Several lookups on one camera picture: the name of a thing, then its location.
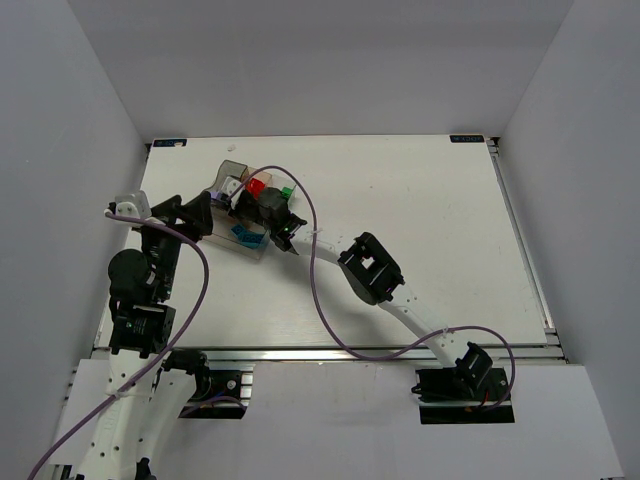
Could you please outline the cyan 2x2 lego brick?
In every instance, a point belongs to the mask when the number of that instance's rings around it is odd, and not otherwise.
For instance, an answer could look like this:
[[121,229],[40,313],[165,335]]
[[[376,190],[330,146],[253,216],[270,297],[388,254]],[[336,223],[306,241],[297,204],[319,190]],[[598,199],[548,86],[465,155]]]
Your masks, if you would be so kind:
[[237,238],[241,238],[242,235],[244,234],[244,227],[242,225],[235,225],[234,227],[231,228],[231,231],[234,233],[234,235]]

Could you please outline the red round lego piece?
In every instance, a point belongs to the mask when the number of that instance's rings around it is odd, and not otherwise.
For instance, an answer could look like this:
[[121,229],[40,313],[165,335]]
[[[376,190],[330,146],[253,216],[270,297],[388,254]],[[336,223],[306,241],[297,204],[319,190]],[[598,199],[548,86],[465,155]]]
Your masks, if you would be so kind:
[[247,191],[254,197],[254,198],[258,198],[259,195],[264,191],[264,189],[266,188],[266,184],[253,177],[250,179],[249,183],[247,184]]

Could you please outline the cyan 2x4 lego brick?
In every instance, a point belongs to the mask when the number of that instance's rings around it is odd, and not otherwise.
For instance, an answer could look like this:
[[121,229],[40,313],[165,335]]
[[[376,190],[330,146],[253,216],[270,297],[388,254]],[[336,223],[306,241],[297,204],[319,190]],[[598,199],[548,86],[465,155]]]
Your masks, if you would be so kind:
[[254,232],[245,232],[240,237],[240,243],[250,249],[258,249],[264,241],[264,235]]

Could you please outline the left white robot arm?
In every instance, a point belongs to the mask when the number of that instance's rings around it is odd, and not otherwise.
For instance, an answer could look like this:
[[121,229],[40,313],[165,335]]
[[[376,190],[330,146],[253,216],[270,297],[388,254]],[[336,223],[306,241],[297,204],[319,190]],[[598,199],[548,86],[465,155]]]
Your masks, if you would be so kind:
[[211,196],[189,202],[175,195],[150,206],[144,192],[118,197],[108,217],[140,235],[139,248],[118,252],[108,265],[112,332],[106,406],[78,479],[151,479],[186,402],[206,388],[207,360],[176,349],[176,311],[168,305],[182,246],[213,231]]

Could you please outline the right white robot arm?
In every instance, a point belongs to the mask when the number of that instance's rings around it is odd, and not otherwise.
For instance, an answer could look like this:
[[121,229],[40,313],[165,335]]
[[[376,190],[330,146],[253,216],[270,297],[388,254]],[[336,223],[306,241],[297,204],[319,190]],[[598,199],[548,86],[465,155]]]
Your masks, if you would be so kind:
[[273,187],[257,195],[234,187],[230,198],[231,216],[263,227],[285,253],[337,266],[362,302],[390,313],[415,336],[424,337],[444,368],[445,388],[456,397],[471,399],[481,389],[493,365],[490,356],[418,298],[398,263],[373,234],[364,232],[353,240],[341,236],[322,240],[317,230],[290,211],[284,194]]

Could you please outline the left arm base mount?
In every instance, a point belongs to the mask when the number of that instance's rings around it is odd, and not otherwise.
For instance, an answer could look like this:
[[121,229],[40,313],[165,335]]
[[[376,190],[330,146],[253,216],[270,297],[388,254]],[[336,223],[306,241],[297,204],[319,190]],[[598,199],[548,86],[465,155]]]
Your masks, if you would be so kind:
[[252,385],[252,373],[248,369],[211,365],[207,355],[197,350],[174,352],[165,364],[166,369],[169,364],[185,370],[196,384],[181,418],[241,420],[245,416]]

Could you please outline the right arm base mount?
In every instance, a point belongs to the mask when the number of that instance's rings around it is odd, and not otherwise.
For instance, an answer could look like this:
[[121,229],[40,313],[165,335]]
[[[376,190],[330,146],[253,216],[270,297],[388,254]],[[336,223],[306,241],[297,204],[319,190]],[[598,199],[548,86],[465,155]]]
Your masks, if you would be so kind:
[[420,369],[411,393],[417,398],[422,425],[513,424],[509,380],[492,368],[480,386],[469,390],[451,369]]

